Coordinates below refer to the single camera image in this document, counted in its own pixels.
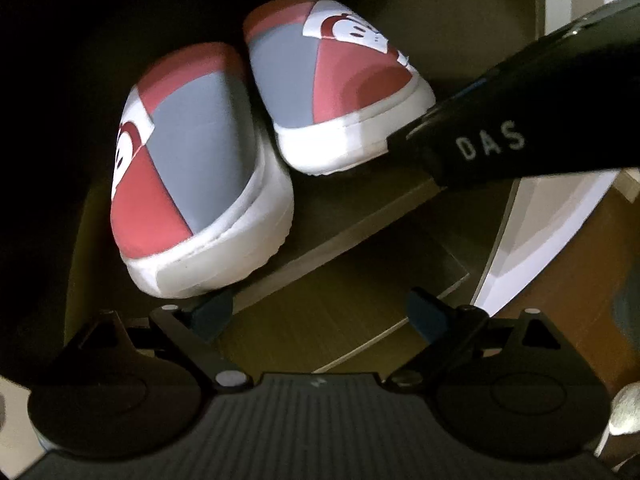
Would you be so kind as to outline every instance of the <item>wooden shelf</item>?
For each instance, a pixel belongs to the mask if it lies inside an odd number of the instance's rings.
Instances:
[[[280,251],[238,285],[234,310],[300,279],[432,198],[427,173],[386,157],[345,173],[306,176],[292,171],[294,217]]]
[[[219,348],[254,378],[331,369],[402,327],[412,286],[444,296],[467,277],[419,224],[403,218],[236,314]]]

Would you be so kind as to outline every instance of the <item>red and gray shoe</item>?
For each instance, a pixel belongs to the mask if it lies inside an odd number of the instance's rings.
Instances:
[[[185,298],[243,279],[289,233],[293,191],[252,118],[238,53],[193,45],[156,63],[125,104],[111,228],[136,285]]]
[[[379,31],[333,0],[274,0],[244,38],[278,146],[308,174],[386,152],[386,138],[433,106],[428,83]]]

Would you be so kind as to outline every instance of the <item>white shoe sole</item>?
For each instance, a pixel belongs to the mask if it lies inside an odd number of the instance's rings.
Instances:
[[[255,123],[257,164],[242,194],[212,225],[145,258],[123,256],[136,285],[158,298],[188,298],[246,278],[284,243],[293,188],[263,125]]]
[[[301,128],[273,127],[287,164],[306,174],[330,174],[386,153],[386,138],[435,102],[429,84],[414,73],[404,88],[362,110]]]

